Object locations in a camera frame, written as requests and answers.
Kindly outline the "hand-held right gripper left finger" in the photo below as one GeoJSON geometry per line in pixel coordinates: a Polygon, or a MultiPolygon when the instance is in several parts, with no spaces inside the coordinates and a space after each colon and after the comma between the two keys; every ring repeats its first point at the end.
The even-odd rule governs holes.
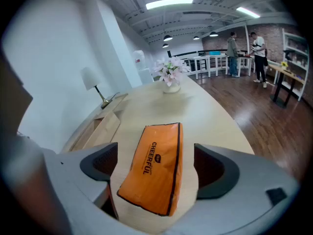
{"type": "Polygon", "coordinates": [[[110,177],[118,161],[118,143],[56,154],[45,151],[45,162],[52,182],[73,183],[91,202],[104,204],[110,194],[110,177]]]}

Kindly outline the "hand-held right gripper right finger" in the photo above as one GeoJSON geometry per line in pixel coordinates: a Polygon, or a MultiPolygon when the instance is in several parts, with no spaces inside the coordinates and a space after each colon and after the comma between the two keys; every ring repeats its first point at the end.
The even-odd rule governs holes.
{"type": "Polygon", "coordinates": [[[213,219],[258,219],[286,209],[299,190],[296,179],[263,157],[196,143],[195,205],[213,219]]]}

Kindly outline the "orange item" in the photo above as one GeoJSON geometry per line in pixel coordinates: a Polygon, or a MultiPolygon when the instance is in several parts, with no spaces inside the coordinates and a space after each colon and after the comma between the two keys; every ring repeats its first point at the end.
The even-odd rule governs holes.
{"type": "Polygon", "coordinates": [[[146,126],[117,195],[153,214],[173,216],[179,200],[182,162],[182,124],[146,126]]]}

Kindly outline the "wooden box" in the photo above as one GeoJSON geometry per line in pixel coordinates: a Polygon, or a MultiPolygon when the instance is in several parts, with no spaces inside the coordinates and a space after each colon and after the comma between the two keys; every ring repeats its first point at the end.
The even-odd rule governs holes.
{"type": "Polygon", "coordinates": [[[114,111],[103,110],[98,115],[87,118],[74,131],[61,152],[74,152],[110,143],[119,125],[120,120],[114,111]]]}

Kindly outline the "white shade table lamp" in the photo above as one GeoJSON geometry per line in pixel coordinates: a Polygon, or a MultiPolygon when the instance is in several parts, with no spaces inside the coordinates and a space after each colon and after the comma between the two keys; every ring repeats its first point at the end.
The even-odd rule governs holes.
{"type": "Polygon", "coordinates": [[[97,91],[102,100],[101,109],[105,109],[112,102],[112,100],[105,99],[104,96],[99,91],[97,86],[99,85],[100,82],[97,77],[97,74],[91,68],[84,67],[81,69],[81,77],[87,91],[91,90],[92,88],[94,88],[97,91]]]}

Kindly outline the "wooden table with black base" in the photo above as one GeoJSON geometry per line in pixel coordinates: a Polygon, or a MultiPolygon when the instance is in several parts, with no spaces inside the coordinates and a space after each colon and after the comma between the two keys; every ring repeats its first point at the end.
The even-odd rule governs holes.
{"type": "Polygon", "coordinates": [[[273,64],[269,64],[269,67],[274,69],[279,75],[278,81],[276,84],[277,87],[276,87],[275,93],[269,96],[272,102],[281,108],[286,108],[292,94],[295,94],[296,96],[298,96],[298,100],[300,100],[302,97],[302,93],[296,94],[293,91],[293,89],[296,83],[299,83],[302,86],[305,86],[306,81],[300,78],[294,72],[291,72],[283,67],[279,67],[273,64]],[[281,89],[285,89],[288,92],[286,99],[284,100],[279,97],[279,93],[281,89]]]}

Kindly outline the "white water dispenser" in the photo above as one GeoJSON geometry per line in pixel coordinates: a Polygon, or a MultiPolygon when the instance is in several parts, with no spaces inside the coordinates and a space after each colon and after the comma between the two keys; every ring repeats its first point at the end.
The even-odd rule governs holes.
{"type": "Polygon", "coordinates": [[[144,52],[142,50],[135,50],[133,52],[133,59],[142,84],[152,83],[154,80],[146,64],[144,52]]]}

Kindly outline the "pink flowers in white vase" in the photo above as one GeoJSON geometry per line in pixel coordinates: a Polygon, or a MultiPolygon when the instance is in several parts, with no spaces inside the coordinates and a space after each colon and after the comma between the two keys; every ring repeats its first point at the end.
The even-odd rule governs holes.
{"type": "Polygon", "coordinates": [[[162,82],[163,92],[172,94],[180,90],[180,81],[191,68],[183,60],[170,57],[167,60],[157,60],[153,70],[157,74],[157,81],[162,82]]]}

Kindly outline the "white table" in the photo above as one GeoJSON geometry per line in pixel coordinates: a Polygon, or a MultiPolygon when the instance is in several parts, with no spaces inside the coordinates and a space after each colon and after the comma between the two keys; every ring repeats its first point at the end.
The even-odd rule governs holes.
{"type": "Polygon", "coordinates": [[[238,58],[238,76],[241,76],[241,70],[247,69],[248,76],[251,76],[251,67],[254,61],[254,56],[239,56],[238,58]]]}
{"type": "Polygon", "coordinates": [[[211,65],[208,55],[188,58],[187,64],[190,68],[188,75],[195,75],[197,80],[203,73],[206,73],[209,78],[211,77],[211,65]]]}
{"type": "Polygon", "coordinates": [[[219,71],[224,71],[228,74],[228,56],[225,53],[220,55],[209,55],[207,59],[207,72],[208,77],[211,77],[211,73],[218,76],[219,71]]]}

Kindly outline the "white shelf unit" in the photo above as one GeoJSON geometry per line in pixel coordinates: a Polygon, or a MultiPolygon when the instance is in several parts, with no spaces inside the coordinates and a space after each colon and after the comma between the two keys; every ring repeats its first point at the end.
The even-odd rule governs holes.
{"type": "Polygon", "coordinates": [[[284,28],[282,29],[282,34],[283,61],[288,64],[287,70],[290,71],[295,78],[300,80],[300,82],[295,82],[292,89],[292,92],[298,97],[299,101],[303,96],[309,74],[309,45],[304,37],[290,33],[284,28]]]}

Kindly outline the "black railing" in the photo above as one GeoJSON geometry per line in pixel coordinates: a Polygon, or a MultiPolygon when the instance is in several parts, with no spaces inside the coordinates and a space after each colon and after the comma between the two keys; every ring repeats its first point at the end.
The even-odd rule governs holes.
{"type": "Polygon", "coordinates": [[[180,54],[175,54],[175,55],[171,54],[171,57],[175,56],[179,58],[194,58],[195,56],[209,54],[210,52],[226,53],[227,50],[226,49],[198,50],[198,51],[185,52],[185,53],[180,53],[180,54]]]}

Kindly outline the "long ceiling light panel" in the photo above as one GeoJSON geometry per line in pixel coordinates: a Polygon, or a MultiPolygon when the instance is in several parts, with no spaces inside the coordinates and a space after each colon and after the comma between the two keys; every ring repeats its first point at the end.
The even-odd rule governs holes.
{"type": "Polygon", "coordinates": [[[236,10],[239,11],[239,12],[241,12],[241,13],[247,14],[247,15],[249,15],[249,16],[255,18],[255,19],[261,17],[259,14],[255,13],[255,12],[253,12],[253,11],[250,11],[250,10],[244,8],[244,7],[238,7],[238,8],[236,8],[236,10]]]}
{"type": "Polygon", "coordinates": [[[176,5],[176,4],[191,4],[193,0],[158,0],[154,2],[150,2],[146,4],[147,10],[169,6],[169,5],[176,5]]]}

